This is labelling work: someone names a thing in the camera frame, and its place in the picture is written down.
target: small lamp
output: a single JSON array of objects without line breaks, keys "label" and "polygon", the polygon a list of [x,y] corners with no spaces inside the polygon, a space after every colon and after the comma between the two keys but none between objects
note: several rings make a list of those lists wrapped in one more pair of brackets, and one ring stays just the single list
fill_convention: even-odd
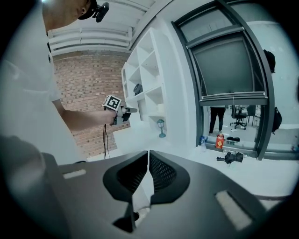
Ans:
[{"label": "small lamp", "polygon": [[164,120],[163,119],[159,119],[157,121],[157,124],[158,124],[159,128],[161,129],[161,133],[159,134],[159,137],[160,138],[165,138],[166,134],[163,133],[163,129],[162,129],[164,127]]}]

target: brick wall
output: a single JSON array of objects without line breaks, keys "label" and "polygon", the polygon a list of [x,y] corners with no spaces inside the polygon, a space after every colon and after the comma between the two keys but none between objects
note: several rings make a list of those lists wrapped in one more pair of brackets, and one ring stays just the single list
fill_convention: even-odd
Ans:
[{"label": "brick wall", "polygon": [[[55,56],[57,85],[65,109],[103,110],[102,103],[109,94],[124,100],[121,69],[128,56],[126,53],[112,51],[80,51]],[[129,123],[107,126],[109,150],[116,149],[112,132],[127,127]],[[72,133],[86,157],[104,152],[102,126]]]}]

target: black pants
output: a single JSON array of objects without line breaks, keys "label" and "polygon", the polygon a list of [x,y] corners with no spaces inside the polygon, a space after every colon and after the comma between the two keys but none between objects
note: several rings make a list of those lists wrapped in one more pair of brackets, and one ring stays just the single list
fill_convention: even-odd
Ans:
[{"label": "black pants", "polygon": [[214,108],[211,107],[211,123],[210,123],[210,131],[209,133],[213,133],[215,121],[218,115],[219,118],[219,131],[222,130],[223,126],[223,116],[224,116],[225,108]]}]

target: person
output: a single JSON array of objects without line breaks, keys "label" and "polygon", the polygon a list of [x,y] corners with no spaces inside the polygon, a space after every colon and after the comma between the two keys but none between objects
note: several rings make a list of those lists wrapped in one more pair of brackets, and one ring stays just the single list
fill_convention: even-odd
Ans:
[{"label": "person", "polygon": [[49,30],[92,16],[96,0],[37,1],[19,26],[0,65],[0,134],[17,136],[52,154],[58,164],[84,160],[71,131],[112,124],[112,110],[65,110],[56,85]]},{"label": "person", "polygon": [[225,105],[211,107],[211,122],[210,122],[210,131],[209,131],[210,134],[213,133],[217,115],[219,119],[219,132],[222,130],[224,112],[225,112]]}]

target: office chair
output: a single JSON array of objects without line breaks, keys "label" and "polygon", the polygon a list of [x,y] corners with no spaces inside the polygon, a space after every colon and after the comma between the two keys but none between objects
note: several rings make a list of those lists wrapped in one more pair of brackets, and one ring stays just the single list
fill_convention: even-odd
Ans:
[{"label": "office chair", "polygon": [[247,107],[247,116],[248,116],[247,123],[249,123],[250,117],[253,116],[253,118],[252,118],[252,126],[253,126],[253,121],[254,121],[255,114],[256,114],[256,106],[255,105],[248,106]]},{"label": "office chair", "polygon": [[234,105],[232,105],[232,118],[236,119],[236,121],[230,123],[230,125],[235,124],[235,129],[238,125],[241,125],[244,127],[244,130],[246,130],[246,124],[243,123],[243,120],[247,118],[247,114],[237,113],[237,108]]}]

